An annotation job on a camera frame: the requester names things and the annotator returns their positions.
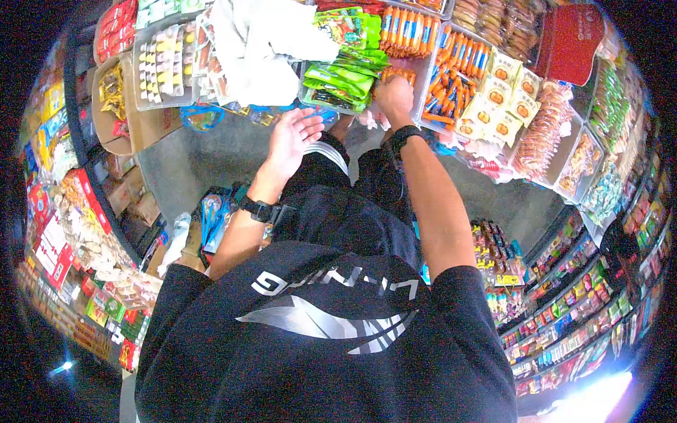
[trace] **store aisle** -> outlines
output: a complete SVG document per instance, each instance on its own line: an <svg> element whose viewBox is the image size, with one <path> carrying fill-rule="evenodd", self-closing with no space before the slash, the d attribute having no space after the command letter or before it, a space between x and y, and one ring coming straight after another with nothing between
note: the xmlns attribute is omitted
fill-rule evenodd
<svg viewBox="0 0 677 423"><path fill-rule="evenodd" d="M170 228L176 216L196 206L212 185L229 186L251 180L265 160L272 127L253 125L227 113L209 133L181 128L137 155L147 186L152 190ZM350 176L358 175L357 158L378 148L383 131L353 124L346 140L351 157ZM564 207L561 197L522 181L494 184L453 157L442 157L471 219L493 219L516 239L526 254Z"/></svg>

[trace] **product display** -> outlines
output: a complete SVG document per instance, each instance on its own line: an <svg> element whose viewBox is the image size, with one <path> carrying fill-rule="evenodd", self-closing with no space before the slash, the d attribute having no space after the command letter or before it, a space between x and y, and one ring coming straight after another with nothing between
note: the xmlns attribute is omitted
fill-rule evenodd
<svg viewBox="0 0 677 423"><path fill-rule="evenodd" d="M512 166L529 179L540 181L550 166L562 137L571 134L574 114L569 100L571 86L556 81L545 81L538 96L541 107L520 138Z"/></svg>
<svg viewBox="0 0 677 423"><path fill-rule="evenodd" d="M601 60L598 80L590 124L609 151L622 152L625 144L620 142L621 132L630 103L611 62Z"/></svg>
<svg viewBox="0 0 677 423"><path fill-rule="evenodd" d="M136 35L137 0L126 0L103 14L97 27L94 58L98 64L131 49Z"/></svg>
<svg viewBox="0 0 677 423"><path fill-rule="evenodd" d="M623 192L621 181L616 166L606 162L606 168L602 168L598 176L599 180L581 201L581 207L587 211L587 215L596 225L613 214Z"/></svg>
<svg viewBox="0 0 677 423"><path fill-rule="evenodd" d="M457 0L452 22L510 57L530 63L532 49L540 40L537 21L545 7L540 0Z"/></svg>
<svg viewBox="0 0 677 423"><path fill-rule="evenodd" d="M379 48L392 58L425 58L432 54L439 18L388 7L381 18Z"/></svg>
<svg viewBox="0 0 677 423"><path fill-rule="evenodd" d="M562 25L548 26L568 20L573 9L562 3L109 4L95 32L85 29L96 16L66 30L31 90L16 148L28 200L26 259L16 269L22 295L61 334L135 371L167 266L205 272L248 189L247 182L211 187L192 213L172 215L173 231L164 232L160 206L172 208L156 187L174 181L142 168L147 160L137 153L181 123L210 142L213 133L205 133L234 118L225 112L271 127L285 111L312 107L326 128L343 113L387 130L375 85L399 75L413 91L410 117L436 154L494 183L525 179L513 199L524 209L538 206L539 189L565 203L553 203L561 213L543 212L559 215L538 242L544 224L537 219L513 224L496 213L503 227L471 221L485 299L518 396L574 382L603 360L625 364L651 338L664 289L672 165L646 84L613 25L606 22L592 57L595 6L581 8L591 14L581 15L578 43L574 30L569 39ZM571 51L591 49L590 57L580 54L581 63L595 63L588 82L587 67L556 46L564 39ZM201 166L191 156L185 162ZM468 211L496 211L502 200ZM616 216L639 246L620 273L598 249ZM169 239L182 236L184 244L170 248ZM508 236L522 237L531 251L522 254ZM262 248L271 237L268 225ZM430 285L426 265L420 274Z"/></svg>
<svg viewBox="0 0 677 423"><path fill-rule="evenodd" d="M363 112L378 73L387 67L386 54L378 50L380 18L357 6L318 12L314 24L340 44L341 51L332 64L310 63L303 81L309 89L301 101Z"/></svg>
<svg viewBox="0 0 677 423"><path fill-rule="evenodd" d="M592 176L603 157L604 153L596 140L587 131L582 131L578 145L559 176L557 184L560 192L566 198L580 200L592 182Z"/></svg>

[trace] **watch strap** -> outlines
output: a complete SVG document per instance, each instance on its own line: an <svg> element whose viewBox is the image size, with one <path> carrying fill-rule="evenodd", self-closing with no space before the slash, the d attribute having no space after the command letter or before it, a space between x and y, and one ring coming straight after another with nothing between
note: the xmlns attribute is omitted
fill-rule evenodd
<svg viewBox="0 0 677 423"><path fill-rule="evenodd" d="M257 222L274 223L282 210L279 204L268 204L263 201L254 201L249 196L242 197L240 209L247 210L252 214L252 219Z"/></svg>
<svg viewBox="0 0 677 423"><path fill-rule="evenodd" d="M423 138L423 132L414 125L406 125L395 131L390 138L390 145L396 160L401 160L401 150L407 144L409 137L418 135Z"/></svg>

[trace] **red box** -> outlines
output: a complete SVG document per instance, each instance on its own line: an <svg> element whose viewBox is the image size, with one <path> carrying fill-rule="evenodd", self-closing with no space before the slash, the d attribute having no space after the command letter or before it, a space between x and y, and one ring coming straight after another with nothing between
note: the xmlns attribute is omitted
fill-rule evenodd
<svg viewBox="0 0 677 423"><path fill-rule="evenodd" d="M85 193L85 197L89 203L89 207L96 215L96 218L101 224L104 233L109 234L110 231L112 231L110 222L108 222L108 219L104 214L104 209L101 208L101 204L96 199L96 195L91 188L91 184L89 183L89 178L87 178L87 172L85 172L85 169L73 169L68 173L73 177L74 181L78 181L80 183L82 191Z"/></svg>
<svg viewBox="0 0 677 423"><path fill-rule="evenodd" d="M543 41L533 71L542 78L585 85L604 33L604 19L597 6L557 7L545 17Z"/></svg>

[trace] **dried meat snack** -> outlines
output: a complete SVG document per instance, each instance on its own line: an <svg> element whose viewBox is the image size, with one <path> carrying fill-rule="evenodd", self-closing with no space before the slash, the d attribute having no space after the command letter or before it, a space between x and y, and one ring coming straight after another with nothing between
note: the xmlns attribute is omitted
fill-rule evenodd
<svg viewBox="0 0 677 423"><path fill-rule="evenodd" d="M571 98L570 85L560 85L555 80L547 80L543 84L538 96L541 107L522 135L512 160L512 166L524 177L538 181L543 179L561 140L562 126L570 123L573 117L573 108L569 104Z"/></svg>

